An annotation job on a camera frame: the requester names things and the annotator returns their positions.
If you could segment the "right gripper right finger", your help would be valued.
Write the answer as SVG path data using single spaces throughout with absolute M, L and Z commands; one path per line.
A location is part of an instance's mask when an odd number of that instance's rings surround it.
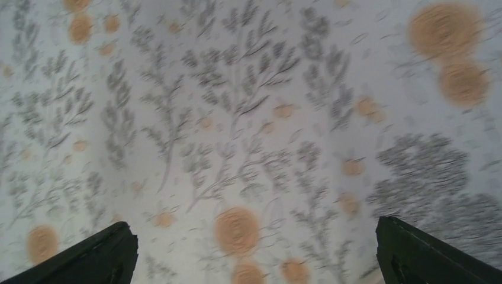
M 386 284 L 501 283 L 501 270 L 396 217 L 379 218 L 376 238 Z

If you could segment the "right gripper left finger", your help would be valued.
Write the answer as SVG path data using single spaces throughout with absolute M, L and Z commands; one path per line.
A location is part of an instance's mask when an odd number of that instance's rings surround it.
M 138 236 L 120 221 L 3 283 L 130 284 L 138 259 Z

